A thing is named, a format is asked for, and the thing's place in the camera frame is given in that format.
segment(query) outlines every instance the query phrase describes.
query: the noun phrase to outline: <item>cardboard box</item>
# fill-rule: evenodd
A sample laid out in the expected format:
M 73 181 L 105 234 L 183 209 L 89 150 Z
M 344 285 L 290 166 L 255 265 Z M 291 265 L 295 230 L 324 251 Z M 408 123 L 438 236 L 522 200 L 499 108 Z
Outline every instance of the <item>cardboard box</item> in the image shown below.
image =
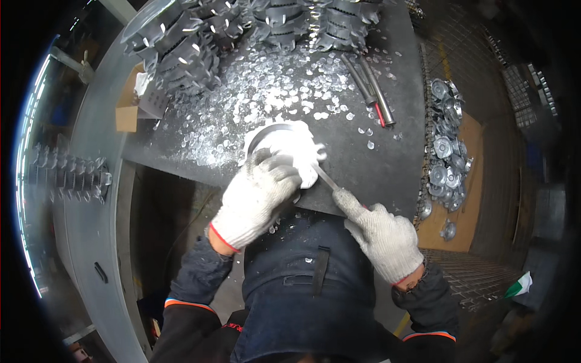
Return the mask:
M 137 119 L 161 119 L 166 112 L 169 98 L 162 89 L 155 87 L 155 82 L 150 82 L 141 99 L 135 95 L 135 79 L 138 73 L 143 73 L 144 67 L 140 63 L 133 67 L 121 96 L 115 107 L 115 125 L 117 131 L 137 131 Z

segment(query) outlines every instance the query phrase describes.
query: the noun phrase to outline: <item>black workbench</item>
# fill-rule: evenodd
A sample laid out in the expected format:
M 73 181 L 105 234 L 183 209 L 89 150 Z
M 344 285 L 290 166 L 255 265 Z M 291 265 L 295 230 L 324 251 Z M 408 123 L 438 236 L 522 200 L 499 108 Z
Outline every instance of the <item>black workbench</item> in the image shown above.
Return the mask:
M 348 112 L 333 114 L 327 110 L 331 104 L 330 99 L 309 97 L 307 101 L 314 103 L 314 109 L 304 114 L 301 101 L 293 103 L 282 110 L 273 110 L 266 116 L 275 120 L 275 117 L 283 113 L 286 120 L 303 120 L 309 125 L 314 135 L 315 142 L 322 142 L 327 147 L 328 158 L 321 163 L 321 167 L 336 181 L 339 186 L 351 190 L 362 203 L 371 205 L 380 202 L 393 213 L 404 215 L 410 219 L 415 214 L 422 159 L 424 156 L 424 93 L 421 73 L 421 65 L 418 46 L 411 25 L 406 6 L 403 1 L 397 5 L 388 5 L 383 11 L 380 23 L 372 29 L 367 38 L 367 45 L 371 57 L 370 64 L 377 71 L 379 82 L 386 95 L 388 103 L 393 110 L 393 117 L 397 124 L 393 128 L 382 129 L 369 118 L 369 111 L 363 104 L 362 97 L 357 88 L 345 89 L 341 92 L 333 92 L 338 95 L 340 104 L 349 108 Z M 248 44 L 248 39 L 242 40 L 238 45 L 238 51 L 227 55 L 220 60 L 222 79 L 224 86 L 214 91 L 214 103 L 226 105 L 229 101 L 232 105 L 236 98 L 236 90 L 228 89 L 227 71 L 229 77 L 238 70 L 243 69 L 243 63 L 249 58 L 249 54 L 256 53 L 263 45 Z M 305 62 L 300 60 L 304 55 L 310 56 Z M 340 52 L 334 52 L 335 58 Z M 283 76 L 288 76 L 291 82 L 308 78 L 306 70 L 312 69 L 311 64 L 317 63 L 321 57 L 330 58 L 329 53 L 303 53 L 299 49 L 282 70 Z M 333 67 L 344 67 L 342 63 L 332 63 Z M 346 70 L 338 72 L 347 74 Z M 315 69 L 311 77 L 320 76 Z M 245 75 L 247 78 L 257 75 Z M 347 84 L 354 84 L 349 77 Z M 262 99 L 255 100 L 260 104 Z M 263 125 L 264 122 L 244 122 L 248 112 L 241 108 L 239 123 L 232 120 L 232 107 L 225 110 L 224 107 L 211 109 L 205 120 L 199 120 L 197 114 L 189 114 L 185 105 L 170 105 L 163 120 L 154 130 L 157 121 L 139 120 L 136 133 L 129 133 L 123 149 L 123 157 L 148 167 L 166 171 L 180 177 L 204 182 L 211 185 L 226 186 L 238 170 L 238 160 L 242 157 L 242 138 L 244 134 L 254 128 Z M 297 110 L 296 114 L 289 114 L 289 110 Z M 328 118 L 315 119 L 315 113 L 329 113 Z M 348 120 L 348 113 L 355 114 L 354 119 Z M 220 156 L 222 162 L 199 165 L 196 158 L 188 158 L 188 147 L 183 148 L 184 135 L 201 127 L 214 125 L 213 131 L 206 135 L 213 138 L 201 143 L 201 148 L 216 149 L 217 144 L 228 139 L 230 146 Z M 228 127 L 228 135 L 223 135 L 217 130 L 223 126 Z M 372 129 L 373 135 L 360 134 L 358 128 Z M 394 135 L 401 135 L 399 140 Z M 373 150 L 369 150 L 367 144 L 372 141 L 375 144 Z M 198 156 L 204 154 L 203 149 L 197 149 Z M 331 190 L 319 179 L 315 185 L 302 192 L 302 198 L 298 206 L 307 209 L 323 211 L 332 214 L 340 214 L 331 198 Z

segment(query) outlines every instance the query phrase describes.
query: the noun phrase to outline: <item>hand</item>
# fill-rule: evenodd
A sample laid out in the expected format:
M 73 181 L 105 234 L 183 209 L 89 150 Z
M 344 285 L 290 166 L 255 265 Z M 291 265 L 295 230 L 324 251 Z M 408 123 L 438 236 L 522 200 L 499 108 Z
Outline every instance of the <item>hand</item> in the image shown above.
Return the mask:
M 345 228 L 386 281 L 397 285 L 423 263 L 418 235 L 410 220 L 394 217 L 379 203 L 366 209 L 344 189 L 334 191 L 333 199 L 347 215 Z
M 209 236 L 214 234 L 233 252 L 240 252 L 264 233 L 277 217 L 275 208 L 302 182 L 292 162 L 292 156 L 272 156 L 268 149 L 253 153 L 224 192 L 222 208 L 210 222 Z

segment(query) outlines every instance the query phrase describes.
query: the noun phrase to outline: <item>work surface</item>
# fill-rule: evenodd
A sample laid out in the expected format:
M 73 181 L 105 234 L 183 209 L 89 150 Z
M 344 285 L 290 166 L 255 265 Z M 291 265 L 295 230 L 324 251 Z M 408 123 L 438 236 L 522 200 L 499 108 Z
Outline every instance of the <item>work surface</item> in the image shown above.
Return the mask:
M 328 158 L 321 167 L 339 186 L 366 205 L 380 202 L 412 219 L 424 156 L 425 110 L 418 47 L 403 2 L 382 11 L 367 45 L 366 57 L 397 122 L 392 128 L 381 128 L 375 110 L 363 104 L 340 52 L 315 52 L 303 43 L 283 54 L 246 37 L 220 59 L 221 86 L 195 98 L 171 100 L 159 122 L 139 120 L 137 132 L 127 135 L 123 157 L 226 186 L 244 157 L 248 131 L 272 121 L 303 120 L 314 141 L 325 144 Z M 358 129 L 370 129 L 372 135 Z M 322 183 L 319 179 L 303 191 L 297 205 L 340 214 Z

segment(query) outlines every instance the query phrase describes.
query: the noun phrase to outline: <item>stack of aluminum castings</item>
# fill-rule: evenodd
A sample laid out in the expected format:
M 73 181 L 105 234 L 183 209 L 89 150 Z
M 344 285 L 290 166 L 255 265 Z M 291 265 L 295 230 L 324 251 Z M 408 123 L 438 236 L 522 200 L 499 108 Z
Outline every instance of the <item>stack of aluminum castings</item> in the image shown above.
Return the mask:
M 229 49 L 243 33 L 236 1 L 154 0 L 127 24 L 125 52 L 144 60 L 158 88 L 194 95 L 220 84 L 218 47 Z
M 458 140 L 464 101 L 452 81 L 434 78 L 432 88 L 432 154 L 428 192 L 448 208 L 457 210 L 466 198 L 464 180 L 474 158 L 468 157 L 463 141 Z
M 242 21 L 239 0 L 180 0 L 191 16 L 202 19 L 214 42 L 223 51 L 234 49 L 235 43 L 252 24 Z
M 255 41 L 292 51 L 296 42 L 307 34 L 309 17 L 303 0 L 253 0 L 250 10 L 256 23 L 252 34 Z
M 369 26 L 379 23 L 382 0 L 330 0 L 322 3 L 316 49 L 364 51 Z
M 37 144 L 31 149 L 28 164 L 28 185 L 34 186 L 37 197 L 51 202 L 55 197 L 79 202 L 92 198 L 105 203 L 112 175 L 105 165 L 105 158 L 87 160 L 68 154 L 68 148 L 56 147 L 52 151 Z

